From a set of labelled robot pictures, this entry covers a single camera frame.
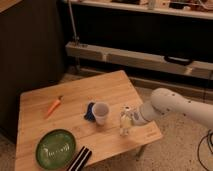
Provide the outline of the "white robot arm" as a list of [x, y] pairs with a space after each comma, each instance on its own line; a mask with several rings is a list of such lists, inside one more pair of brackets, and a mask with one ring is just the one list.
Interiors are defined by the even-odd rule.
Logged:
[[187, 99], [166, 88], [155, 89], [148, 101], [139, 107], [125, 111], [130, 123], [134, 126], [145, 125], [160, 116], [172, 113], [183, 114], [213, 129], [213, 105]]

